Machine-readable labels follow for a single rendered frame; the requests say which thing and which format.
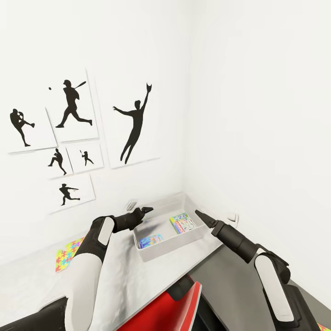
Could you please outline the board game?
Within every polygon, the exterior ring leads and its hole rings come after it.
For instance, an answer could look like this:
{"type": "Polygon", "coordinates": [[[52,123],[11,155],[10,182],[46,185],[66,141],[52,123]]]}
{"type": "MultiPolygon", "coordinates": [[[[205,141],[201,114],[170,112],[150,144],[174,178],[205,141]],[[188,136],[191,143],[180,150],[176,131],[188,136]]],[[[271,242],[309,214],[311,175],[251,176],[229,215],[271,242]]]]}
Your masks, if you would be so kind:
{"type": "Polygon", "coordinates": [[[163,239],[161,237],[161,234],[157,234],[155,236],[151,236],[151,237],[140,240],[139,244],[140,244],[141,249],[143,249],[143,248],[146,248],[146,247],[148,247],[150,245],[153,245],[155,243],[159,243],[162,240],[163,239]]]}
{"type": "Polygon", "coordinates": [[[196,225],[193,223],[193,221],[189,218],[189,216],[186,213],[182,213],[181,215],[171,217],[170,222],[178,234],[196,228],[196,225]]]}

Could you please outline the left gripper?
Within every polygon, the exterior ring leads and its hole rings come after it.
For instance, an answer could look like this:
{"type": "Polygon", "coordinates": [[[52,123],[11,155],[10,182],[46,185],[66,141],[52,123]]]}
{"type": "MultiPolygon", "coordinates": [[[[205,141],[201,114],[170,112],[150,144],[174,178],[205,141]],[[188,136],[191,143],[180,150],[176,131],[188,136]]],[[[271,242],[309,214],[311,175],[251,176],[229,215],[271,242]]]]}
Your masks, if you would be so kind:
{"type": "Polygon", "coordinates": [[[126,220],[126,228],[133,230],[144,218],[145,214],[154,210],[153,207],[135,207],[133,213],[122,215],[126,220]]]}

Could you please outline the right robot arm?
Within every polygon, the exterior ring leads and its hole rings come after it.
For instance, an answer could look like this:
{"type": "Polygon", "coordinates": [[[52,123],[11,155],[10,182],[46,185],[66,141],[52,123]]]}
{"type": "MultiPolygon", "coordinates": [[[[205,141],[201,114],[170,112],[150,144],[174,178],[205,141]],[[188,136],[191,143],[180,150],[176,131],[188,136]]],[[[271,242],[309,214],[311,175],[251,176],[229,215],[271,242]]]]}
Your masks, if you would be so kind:
{"type": "Polygon", "coordinates": [[[198,217],[213,228],[211,234],[221,240],[229,249],[250,263],[257,250],[260,253],[255,261],[263,294],[266,298],[276,331],[321,331],[299,288],[288,285],[291,277],[290,264],[271,250],[259,243],[254,244],[245,235],[236,230],[239,215],[228,213],[229,221],[215,220],[212,217],[195,210],[198,217]]]}

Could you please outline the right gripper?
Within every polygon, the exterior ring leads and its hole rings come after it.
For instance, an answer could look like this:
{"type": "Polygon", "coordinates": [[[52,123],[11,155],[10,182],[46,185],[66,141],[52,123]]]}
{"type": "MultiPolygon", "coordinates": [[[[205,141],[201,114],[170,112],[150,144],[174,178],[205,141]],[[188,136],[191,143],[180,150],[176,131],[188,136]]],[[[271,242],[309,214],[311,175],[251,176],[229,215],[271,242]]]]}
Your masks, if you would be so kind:
{"type": "Polygon", "coordinates": [[[213,228],[211,234],[221,240],[233,252],[239,248],[245,239],[243,234],[230,224],[226,224],[222,220],[215,220],[199,210],[195,210],[195,213],[208,226],[208,228],[213,228]]]}

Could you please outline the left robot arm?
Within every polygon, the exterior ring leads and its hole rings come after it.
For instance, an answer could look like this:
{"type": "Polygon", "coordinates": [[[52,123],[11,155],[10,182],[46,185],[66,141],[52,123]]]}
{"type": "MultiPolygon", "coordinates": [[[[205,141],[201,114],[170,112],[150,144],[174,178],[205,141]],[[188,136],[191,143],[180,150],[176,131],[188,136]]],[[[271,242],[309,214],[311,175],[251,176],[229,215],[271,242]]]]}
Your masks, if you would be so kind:
{"type": "Polygon", "coordinates": [[[97,288],[112,233],[133,230],[153,207],[136,207],[130,199],[123,215],[92,222],[70,264],[34,314],[0,327],[0,331],[88,331],[93,319],[97,288]],[[134,209],[134,210],[133,210],[134,209]]]}

